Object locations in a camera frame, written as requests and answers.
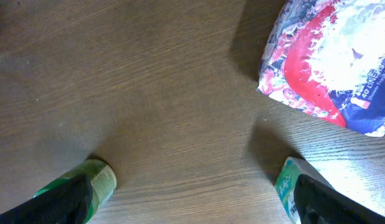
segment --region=green cylindrical container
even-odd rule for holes
[[[50,189],[53,189],[60,184],[63,184],[68,179],[79,174],[86,174],[90,178],[93,189],[93,199],[85,221],[85,223],[87,223],[100,208],[100,206],[111,197],[116,187],[115,173],[113,172],[112,168],[105,162],[96,159],[86,160],[79,166],[73,168],[71,171],[66,172],[64,175],[53,180],[51,183],[40,189],[35,194],[35,197]]]

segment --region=brown wooden surface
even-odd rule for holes
[[[288,223],[272,182],[300,153],[385,215],[385,137],[255,91],[282,4],[0,1],[0,213],[94,153],[119,188],[92,223]]]

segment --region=wooden table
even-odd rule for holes
[[[301,154],[385,215],[385,137],[255,91],[282,5],[0,1],[0,213],[93,154],[118,190],[92,223],[288,223],[272,182]]]

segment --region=plastic package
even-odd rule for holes
[[[289,0],[258,91],[368,136],[385,135],[385,0]]]

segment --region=panty liner package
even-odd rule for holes
[[[258,91],[367,136],[385,135],[385,0],[289,0]]]

